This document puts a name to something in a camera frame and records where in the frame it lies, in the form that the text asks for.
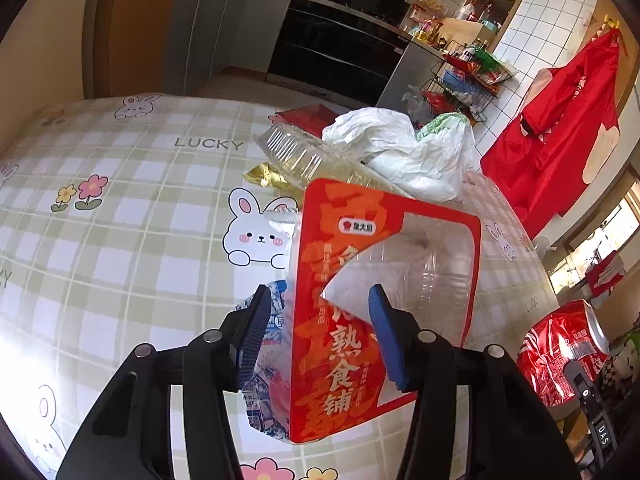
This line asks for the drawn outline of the blue snack wrapper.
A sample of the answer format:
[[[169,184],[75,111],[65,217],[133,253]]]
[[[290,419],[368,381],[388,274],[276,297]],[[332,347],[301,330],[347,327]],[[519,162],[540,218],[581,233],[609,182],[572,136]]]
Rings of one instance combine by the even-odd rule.
[[[285,280],[267,285],[271,312],[250,380],[242,388],[250,426],[290,442],[293,299]]]

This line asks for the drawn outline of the red food package tray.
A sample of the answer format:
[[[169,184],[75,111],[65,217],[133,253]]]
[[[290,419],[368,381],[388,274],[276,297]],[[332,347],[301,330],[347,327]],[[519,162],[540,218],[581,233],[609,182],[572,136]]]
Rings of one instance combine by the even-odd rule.
[[[463,346],[480,273],[480,219],[361,185],[306,189],[292,251],[290,429],[317,441],[396,410],[408,350],[385,314]]]

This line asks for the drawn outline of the crushed red soda can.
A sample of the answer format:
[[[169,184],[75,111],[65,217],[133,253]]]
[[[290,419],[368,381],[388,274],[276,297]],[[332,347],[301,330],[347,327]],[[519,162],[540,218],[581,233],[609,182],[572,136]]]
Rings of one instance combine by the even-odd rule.
[[[547,408],[573,399],[564,376],[566,363],[577,361],[589,379],[596,379],[608,359],[608,340],[596,311],[574,300],[537,322],[524,336],[516,365]]]

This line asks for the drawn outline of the gold foil wrapper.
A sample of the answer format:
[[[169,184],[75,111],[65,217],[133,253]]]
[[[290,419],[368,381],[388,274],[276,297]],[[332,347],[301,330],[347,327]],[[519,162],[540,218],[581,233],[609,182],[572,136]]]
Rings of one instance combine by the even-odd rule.
[[[304,192],[302,188],[286,180],[286,177],[269,162],[261,162],[256,165],[248,170],[243,178],[246,182],[259,185],[261,188],[275,188],[283,192],[297,194]]]

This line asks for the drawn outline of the clear plastic container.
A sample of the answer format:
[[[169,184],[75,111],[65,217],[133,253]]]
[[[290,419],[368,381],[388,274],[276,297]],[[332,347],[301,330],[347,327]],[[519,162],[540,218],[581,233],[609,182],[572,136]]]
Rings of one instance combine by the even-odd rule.
[[[313,180],[330,179],[409,197],[366,165],[293,125],[273,125],[255,136],[255,142],[288,183],[304,190]]]

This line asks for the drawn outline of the white plastic bag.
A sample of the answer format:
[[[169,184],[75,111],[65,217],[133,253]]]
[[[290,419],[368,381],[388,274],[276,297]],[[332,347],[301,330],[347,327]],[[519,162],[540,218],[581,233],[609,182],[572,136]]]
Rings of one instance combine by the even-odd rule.
[[[473,169],[474,133],[460,113],[440,114],[416,130],[404,113],[363,107],[338,116],[323,129],[322,140],[410,196],[432,203],[457,198],[464,175]]]

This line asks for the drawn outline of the red wrapper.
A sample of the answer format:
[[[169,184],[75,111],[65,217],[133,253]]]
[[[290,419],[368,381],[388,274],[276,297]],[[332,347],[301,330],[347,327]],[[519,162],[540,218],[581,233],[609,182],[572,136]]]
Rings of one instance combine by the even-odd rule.
[[[335,122],[337,114],[323,104],[310,104],[292,110],[281,110],[269,116],[273,125],[288,124],[322,138],[323,129]]]

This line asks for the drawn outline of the green plaid bunny tablecloth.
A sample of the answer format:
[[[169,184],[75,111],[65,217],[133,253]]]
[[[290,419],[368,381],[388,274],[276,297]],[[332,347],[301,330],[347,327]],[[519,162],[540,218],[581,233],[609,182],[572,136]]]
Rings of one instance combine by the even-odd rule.
[[[302,206],[302,193],[243,176],[268,162],[255,136],[277,108],[137,94],[52,106],[1,157],[1,417],[37,479],[56,479],[77,430],[138,344],[180,347],[288,256],[224,242],[235,222]],[[480,218],[482,249],[464,345],[514,356],[558,307],[533,243],[495,185],[476,172],[451,208]],[[296,445],[250,426],[226,394],[247,479],[395,479],[412,405]]]

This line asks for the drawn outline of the white shopping bag on floor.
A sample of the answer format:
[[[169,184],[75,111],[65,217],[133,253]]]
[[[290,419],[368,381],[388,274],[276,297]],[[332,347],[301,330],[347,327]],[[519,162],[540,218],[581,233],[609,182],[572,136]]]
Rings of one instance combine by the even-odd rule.
[[[401,97],[401,101],[406,104],[407,115],[417,129],[422,128],[434,118],[431,105],[424,98],[419,87],[409,84],[408,90]]]

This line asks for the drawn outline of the red hanging apron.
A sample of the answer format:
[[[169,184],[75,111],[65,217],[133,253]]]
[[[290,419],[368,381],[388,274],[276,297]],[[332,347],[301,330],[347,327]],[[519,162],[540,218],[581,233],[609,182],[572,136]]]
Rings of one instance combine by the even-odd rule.
[[[566,65],[540,70],[480,160],[530,238],[573,207],[620,140],[621,36],[617,28],[599,32]]]

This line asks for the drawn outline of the black oven stove unit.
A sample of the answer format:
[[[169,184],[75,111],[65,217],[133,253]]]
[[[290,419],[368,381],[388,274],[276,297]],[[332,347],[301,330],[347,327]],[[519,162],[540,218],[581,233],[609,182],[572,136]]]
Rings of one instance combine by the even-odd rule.
[[[396,70],[409,35],[328,0],[291,0],[268,74],[300,88],[374,105]]]

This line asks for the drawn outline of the grey lower cabinets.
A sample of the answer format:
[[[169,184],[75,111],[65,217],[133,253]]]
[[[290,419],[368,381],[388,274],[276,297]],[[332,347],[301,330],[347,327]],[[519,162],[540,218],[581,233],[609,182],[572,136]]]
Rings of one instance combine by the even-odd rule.
[[[227,68],[265,75],[291,0],[175,0],[163,92],[193,96]]]

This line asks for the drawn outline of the wooden door frame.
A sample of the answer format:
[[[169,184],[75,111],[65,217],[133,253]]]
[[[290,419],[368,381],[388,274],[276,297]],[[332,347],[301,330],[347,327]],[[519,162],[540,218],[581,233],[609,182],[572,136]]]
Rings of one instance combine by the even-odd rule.
[[[82,29],[82,81],[87,99],[163,89],[175,0],[87,0]]]

